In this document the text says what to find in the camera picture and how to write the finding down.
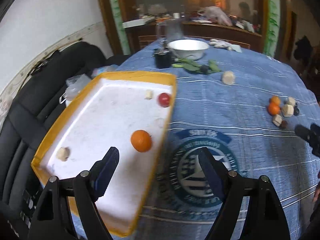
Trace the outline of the dark red date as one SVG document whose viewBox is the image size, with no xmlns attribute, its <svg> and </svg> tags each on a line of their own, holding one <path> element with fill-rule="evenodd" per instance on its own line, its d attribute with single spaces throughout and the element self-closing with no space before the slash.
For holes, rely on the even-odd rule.
<svg viewBox="0 0 320 240">
<path fill-rule="evenodd" d="M 288 122 L 283 120 L 279 126 L 280 129 L 287 129 Z"/>
</svg>

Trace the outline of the dark plum left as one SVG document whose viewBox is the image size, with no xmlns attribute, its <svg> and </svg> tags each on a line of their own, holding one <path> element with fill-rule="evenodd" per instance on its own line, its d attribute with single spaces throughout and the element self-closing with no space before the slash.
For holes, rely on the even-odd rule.
<svg viewBox="0 0 320 240">
<path fill-rule="evenodd" d="M 294 107 L 293 114 L 294 114 L 294 116 L 298 116 L 300 114 L 300 110 L 298 107 Z"/>
</svg>

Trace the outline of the beige cube block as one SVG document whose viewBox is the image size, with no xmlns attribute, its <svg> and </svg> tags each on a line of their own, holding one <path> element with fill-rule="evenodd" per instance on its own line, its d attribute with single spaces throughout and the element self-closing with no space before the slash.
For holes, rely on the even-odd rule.
<svg viewBox="0 0 320 240">
<path fill-rule="evenodd" d="M 293 116 L 293 114 L 294 114 L 294 107 L 292 105 L 285 104 L 281 108 L 281 113 L 284 117 L 289 118 L 289 117 Z"/>
</svg>

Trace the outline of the beige rounded block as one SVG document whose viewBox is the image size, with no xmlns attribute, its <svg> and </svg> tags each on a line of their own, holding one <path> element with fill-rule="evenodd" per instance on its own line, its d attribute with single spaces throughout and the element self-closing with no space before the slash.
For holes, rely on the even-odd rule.
<svg viewBox="0 0 320 240">
<path fill-rule="evenodd" d="M 296 100 L 295 100 L 295 98 L 288 96 L 288 97 L 287 97 L 287 100 L 286 100 L 286 104 L 295 107 L 295 106 L 296 106 Z"/>
</svg>

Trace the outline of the orange tangerine front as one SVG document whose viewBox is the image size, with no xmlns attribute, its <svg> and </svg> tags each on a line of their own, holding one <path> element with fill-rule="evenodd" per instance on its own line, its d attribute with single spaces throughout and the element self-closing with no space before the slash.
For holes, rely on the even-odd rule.
<svg viewBox="0 0 320 240">
<path fill-rule="evenodd" d="M 271 116 L 274 116 L 280 113 L 280 107 L 276 103 L 271 102 L 267 107 L 267 111 Z"/>
</svg>

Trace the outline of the orange tangerine back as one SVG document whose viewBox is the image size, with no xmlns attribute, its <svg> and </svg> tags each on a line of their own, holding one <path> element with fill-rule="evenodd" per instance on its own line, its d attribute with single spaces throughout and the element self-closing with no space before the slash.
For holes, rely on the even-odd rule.
<svg viewBox="0 0 320 240">
<path fill-rule="evenodd" d="M 278 106 L 280 106 L 280 104 L 281 104 L 281 100 L 277 96 L 272 96 L 272 98 L 270 98 L 270 102 L 275 103 Z"/>
</svg>

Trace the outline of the beige chunk tray corner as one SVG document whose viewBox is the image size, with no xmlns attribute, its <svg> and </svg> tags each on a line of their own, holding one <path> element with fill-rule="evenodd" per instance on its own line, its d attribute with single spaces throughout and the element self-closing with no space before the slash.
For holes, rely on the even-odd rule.
<svg viewBox="0 0 320 240">
<path fill-rule="evenodd" d="M 56 153 L 56 158 L 65 162 L 68 160 L 70 153 L 71 151 L 68 147 L 61 147 Z"/>
</svg>

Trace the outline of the blue plaid tablecloth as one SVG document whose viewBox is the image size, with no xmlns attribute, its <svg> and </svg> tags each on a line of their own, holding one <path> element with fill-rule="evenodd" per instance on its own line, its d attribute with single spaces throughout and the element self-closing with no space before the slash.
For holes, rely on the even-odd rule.
<svg viewBox="0 0 320 240">
<path fill-rule="evenodd" d="M 269 56 L 209 48 L 200 64 L 216 62 L 221 72 L 232 71 L 233 85 L 221 72 L 191 74 L 169 68 L 177 78 L 174 112 L 149 197 L 131 239 L 204 239 L 221 206 L 202 187 L 189 187 L 195 172 L 195 146 L 206 146 L 228 168 L 242 176 L 266 175 L 283 206 L 291 239 L 299 239 L 313 212 L 319 159 L 295 135 L 295 126 L 319 123 L 319 105 L 296 72 Z M 270 98 L 281 100 L 287 129 L 272 123 Z M 286 118 L 281 108 L 287 97 L 296 100 L 298 116 Z"/>
</svg>

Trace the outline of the round beige block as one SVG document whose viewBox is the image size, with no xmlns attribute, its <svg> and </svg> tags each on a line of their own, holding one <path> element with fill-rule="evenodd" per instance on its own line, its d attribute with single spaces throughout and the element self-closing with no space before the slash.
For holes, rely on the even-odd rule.
<svg viewBox="0 0 320 240">
<path fill-rule="evenodd" d="M 235 83 L 235 75 L 232 71 L 225 71 L 221 77 L 221 81 L 225 85 L 233 85 Z"/>
</svg>

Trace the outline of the black leather sofa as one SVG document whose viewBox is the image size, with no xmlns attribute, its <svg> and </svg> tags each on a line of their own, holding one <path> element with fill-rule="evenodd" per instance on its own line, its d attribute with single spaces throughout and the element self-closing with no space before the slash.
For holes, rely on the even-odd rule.
<svg viewBox="0 0 320 240">
<path fill-rule="evenodd" d="M 31 161 L 42 139 L 65 109 L 59 99 L 66 80 L 96 68 L 121 65 L 127 55 L 105 57 L 97 47 L 78 42 L 40 63 L 20 89 L 1 129 L 1 239 L 27 239 L 42 186 Z"/>
</svg>

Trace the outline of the orange tangerine in tray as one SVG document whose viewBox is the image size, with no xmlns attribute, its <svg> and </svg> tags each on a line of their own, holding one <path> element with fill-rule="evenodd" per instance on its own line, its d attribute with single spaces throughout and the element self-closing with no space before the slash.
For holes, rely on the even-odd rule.
<svg viewBox="0 0 320 240">
<path fill-rule="evenodd" d="M 138 152 L 148 152 L 152 148 L 152 138 L 145 130 L 136 130 L 131 135 L 131 145 Z"/>
</svg>

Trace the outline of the white gloves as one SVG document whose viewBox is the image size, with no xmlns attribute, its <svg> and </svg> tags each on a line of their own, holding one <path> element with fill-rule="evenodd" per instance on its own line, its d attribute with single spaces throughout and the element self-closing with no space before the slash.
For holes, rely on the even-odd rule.
<svg viewBox="0 0 320 240">
<path fill-rule="evenodd" d="M 231 44 L 224 40 L 210 39 L 209 45 L 214 48 L 226 49 L 228 51 L 236 51 L 238 53 L 242 53 L 241 47 L 236 44 Z"/>
</svg>

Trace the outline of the yellow-rimmed white foam tray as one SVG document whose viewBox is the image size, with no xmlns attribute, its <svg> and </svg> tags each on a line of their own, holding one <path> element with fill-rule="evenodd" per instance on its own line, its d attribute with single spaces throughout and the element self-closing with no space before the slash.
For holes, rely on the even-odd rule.
<svg viewBox="0 0 320 240">
<path fill-rule="evenodd" d="M 151 100 L 145 99 L 147 90 Z M 105 72 L 95 77 L 64 109 L 40 143 L 31 166 L 40 182 L 51 176 L 71 178 L 101 160 L 111 147 L 119 163 L 98 211 L 109 232 L 131 235 L 148 196 L 162 152 L 176 98 L 176 77 L 160 72 Z M 168 93 L 170 106 L 158 96 Z M 151 135 L 152 148 L 138 152 L 131 145 L 136 130 Z M 71 151 L 67 161 L 56 158 L 61 147 Z"/>
</svg>

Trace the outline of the wooden cabinet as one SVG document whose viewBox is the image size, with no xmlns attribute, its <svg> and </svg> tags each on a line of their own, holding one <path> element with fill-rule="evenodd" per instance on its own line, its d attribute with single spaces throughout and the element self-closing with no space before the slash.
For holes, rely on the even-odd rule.
<svg viewBox="0 0 320 240">
<path fill-rule="evenodd" d="M 283 51 L 286 0 L 98 0 L 115 53 L 135 53 L 156 37 L 156 24 L 179 17 L 185 36 L 219 38 L 272 57 Z M 220 7 L 232 26 L 204 16 Z"/>
</svg>

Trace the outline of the clear plastic bag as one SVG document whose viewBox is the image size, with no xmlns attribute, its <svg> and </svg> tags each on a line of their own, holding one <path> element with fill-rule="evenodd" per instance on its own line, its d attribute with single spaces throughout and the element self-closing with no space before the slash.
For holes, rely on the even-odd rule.
<svg viewBox="0 0 320 240">
<path fill-rule="evenodd" d="M 69 101 L 72 101 L 90 82 L 91 78 L 88 77 L 86 74 L 68 78 L 66 80 L 67 88 L 65 91 L 65 98 Z"/>
</svg>

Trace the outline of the green leafy vegetable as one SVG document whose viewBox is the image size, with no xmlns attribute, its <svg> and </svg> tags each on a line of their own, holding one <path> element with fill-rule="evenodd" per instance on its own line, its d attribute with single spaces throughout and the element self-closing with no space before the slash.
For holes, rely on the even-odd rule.
<svg viewBox="0 0 320 240">
<path fill-rule="evenodd" d="M 200 64 L 191 59 L 175 59 L 171 65 L 174 68 L 183 68 L 184 70 L 194 74 L 209 75 L 221 72 L 220 68 L 213 60 L 208 60 L 206 64 Z"/>
</svg>

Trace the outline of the white enamel bowl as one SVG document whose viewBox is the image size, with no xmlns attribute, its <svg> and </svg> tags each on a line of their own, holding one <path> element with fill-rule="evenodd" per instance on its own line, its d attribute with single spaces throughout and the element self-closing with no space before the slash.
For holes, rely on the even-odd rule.
<svg viewBox="0 0 320 240">
<path fill-rule="evenodd" d="M 209 49 L 209 44 L 199 40 L 183 39 L 168 43 L 168 48 L 179 59 L 199 60 Z"/>
</svg>

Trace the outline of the red apple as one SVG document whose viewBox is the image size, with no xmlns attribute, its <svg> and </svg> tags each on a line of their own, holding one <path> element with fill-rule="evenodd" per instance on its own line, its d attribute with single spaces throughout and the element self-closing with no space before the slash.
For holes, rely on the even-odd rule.
<svg viewBox="0 0 320 240">
<path fill-rule="evenodd" d="M 161 93 L 158 96 L 158 103 L 161 107 L 169 107 L 170 106 L 171 96 L 168 93 Z"/>
</svg>

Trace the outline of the pink plastic bag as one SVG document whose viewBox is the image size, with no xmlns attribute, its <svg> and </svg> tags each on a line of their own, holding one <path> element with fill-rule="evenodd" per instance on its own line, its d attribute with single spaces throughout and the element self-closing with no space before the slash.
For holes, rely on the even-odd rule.
<svg viewBox="0 0 320 240">
<path fill-rule="evenodd" d="M 220 7 L 205 7 L 204 16 L 211 21 L 216 21 L 220 25 L 231 27 L 233 24 L 230 18 L 221 10 Z"/>
</svg>

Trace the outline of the small beige block in tray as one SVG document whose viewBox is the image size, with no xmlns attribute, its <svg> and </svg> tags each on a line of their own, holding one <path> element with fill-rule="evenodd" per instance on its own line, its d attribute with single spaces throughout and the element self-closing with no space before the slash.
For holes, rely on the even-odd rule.
<svg viewBox="0 0 320 240">
<path fill-rule="evenodd" d="M 152 98 L 153 98 L 153 91 L 148 89 L 145 93 L 145 99 L 151 100 Z"/>
</svg>

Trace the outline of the black cup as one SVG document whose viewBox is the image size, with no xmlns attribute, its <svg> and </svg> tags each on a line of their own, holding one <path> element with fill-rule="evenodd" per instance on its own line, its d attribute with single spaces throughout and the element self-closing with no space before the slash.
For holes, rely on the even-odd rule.
<svg viewBox="0 0 320 240">
<path fill-rule="evenodd" d="M 170 68 L 172 64 L 172 53 L 167 49 L 157 48 L 154 50 L 153 57 L 155 65 L 159 69 Z"/>
</svg>

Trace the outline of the glass pitcher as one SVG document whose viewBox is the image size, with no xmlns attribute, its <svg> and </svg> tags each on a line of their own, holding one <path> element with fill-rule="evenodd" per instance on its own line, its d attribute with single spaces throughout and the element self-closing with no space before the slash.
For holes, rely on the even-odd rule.
<svg viewBox="0 0 320 240">
<path fill-rule="evenodd" d="M 184 38 L 180 19 L 168 19 L 156 24 L 156 36 L 160 40 L 162 38 L 162 29 L 164 29 L 164 39 L 167 43 L 181 40 Z"/>
</svg>

